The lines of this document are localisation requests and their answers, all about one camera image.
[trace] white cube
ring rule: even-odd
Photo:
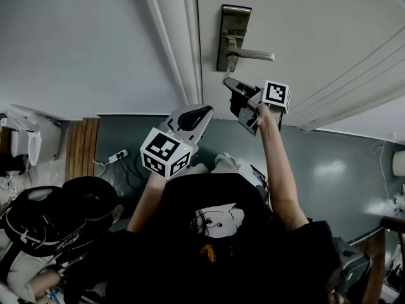
[[[192,150],[191,146],[153,128],[140,147],[142,165],[169,179],[190,163]]]
[[[281,107],[283,109],[282,112],[288,114],[290,108],[290,88],[287,84],[266,80],[261,100],[266,104]]]

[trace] green floor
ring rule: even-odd
[[[102,117],[97,138],[96,160],[123,150],[130,151],[129,163],[152,127],[157,127],[162,117]],[[372,155],[381,143],[362,137],[344,136],[328,132],[305,133],[293,127],[283,127],[285,144],[292,171],[296,179],[299,202],[307,217],[327,220],[335,236],[352,240],[379,225],[379,209],[385,206],[386,192],[381,175],[379,154]],[[262,172],[266,172],[265,158],[258,137],[250,135],[240,124],[228,120],[212,120],[199,143],[200,150],[193,162],[203,162],[213,168],[215,156],[227,152],[241,157]],[[382,165],[387,178],[390,197],[401,190],[403,178],[392,175],[391,161],[394,151],[402,145],[385,145]],[[134,210],[139,193],[127,184],[123,169],[118,163],[109,166],[103,176],[110,182],[126,208],[126,216]],[[139,187],[139,180],[130,175],[130,183]],[[123,220],[117,229],[125,227]]]

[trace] door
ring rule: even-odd
[[[252,8],[242,48],[275,61],[239,58],[231,77],[250,86],[288,84],[287,125],[303,126],[397,86],[405,73],[405,10],[396,0],[198,0],[204,103],[236,119],[216,71],[222,4]]]

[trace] power strip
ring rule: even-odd
[[[124,157],[126,157],[128,155],[129,155],[128,150],[123,149],[121,152],[118,152],[118,153],[114,154],[113,156],[110,156],[108,158],[108,163],[111,164],[111,163],[117,162],[118,159],[122,159],[122,158],[124,158]]]

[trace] black t-shirt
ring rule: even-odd
[[[107,303],[320,303],[339,265],[326,222],[285,232],[241,175],[186,175],[167,183],[145,234],[114,233],[88,254],[65,299],[107,281]]]

